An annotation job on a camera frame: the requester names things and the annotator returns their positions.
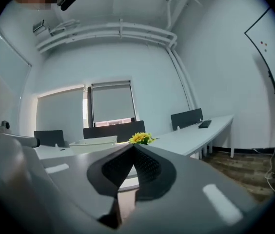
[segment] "wooden floor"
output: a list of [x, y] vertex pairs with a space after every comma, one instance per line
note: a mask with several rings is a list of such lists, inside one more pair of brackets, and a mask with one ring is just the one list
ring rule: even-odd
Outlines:
[[[214, 152], [203, 161], [245, 187], [257, 201], [262, 202], [274, 193], [264, 178], [270, 168], [270, 158], [261, 154], [235, 154], [230, 158], [229, 153]], [[275, 189], [275, 178], [269, 182]]]

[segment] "keyboard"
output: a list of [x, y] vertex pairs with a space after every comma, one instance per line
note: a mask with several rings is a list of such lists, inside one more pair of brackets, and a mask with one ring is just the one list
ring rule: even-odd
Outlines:
[[205, 120], [203, 123], [201, 123], [198, 126], [198, 128], [207, 128], [207, 127], [209, 127], [210, 123], [211, 123], [211, 120]]

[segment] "roller blind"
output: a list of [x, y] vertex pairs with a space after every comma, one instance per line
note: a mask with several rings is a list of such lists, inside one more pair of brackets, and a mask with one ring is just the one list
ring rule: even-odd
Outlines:
[[37, 130], [63, 130], [68, 143], [83, 139], [83, 89], [38, 99]]
[[92, 85], [93, 122], [135, 117], [129, 81]]
[[3, 80], [4, 87], [9, 91], [2, 90], [1, 97], [9, 93], [10, 101], [2, 104], [4, 115], [0, 118], [10, 123], [10, 129], [13, 134], [19, 134], [19, 110], [20, 100], [26, 83], [30, 67], [6, 44], [0, 37], [0, 78]]

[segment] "wall-mounted camera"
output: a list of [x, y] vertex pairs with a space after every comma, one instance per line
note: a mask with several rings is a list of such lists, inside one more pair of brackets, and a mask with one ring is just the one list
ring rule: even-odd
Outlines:
[[76, 0], [61, 0], [58, 2], [61, 10], [67, 10]]

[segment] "cable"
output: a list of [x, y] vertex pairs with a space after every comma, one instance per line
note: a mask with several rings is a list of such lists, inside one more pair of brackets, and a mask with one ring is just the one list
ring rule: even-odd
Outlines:
[[272, 185], [270, 184], [269, 180], [273, 178], [273, 174], [275, 174], [274, 172], [271, 172], [271, 170], [273, 169], [273, 166], [272, 166], [272, 158], [274, 157], [275, 155], [275, 148], [274, 148], [274, 152], [273, 154], [264, 154], [264, 153], [261, 153], [261, 152], [258, 152], [256, 149], [253, 148], [254, 151], [256, 151], [257, 153], [259, 154], [263, 154], [263, 155], [271, 155], [271, 158], [270, 158], [270, 168], [269, 170], [265, 173], [264, 175], [264, 178], [266, 179], [266, 181], [268, 182], [270, 188], [273, 190], [273, 192], [275, 193], [275, 190], [274, 188], [272, 187]]

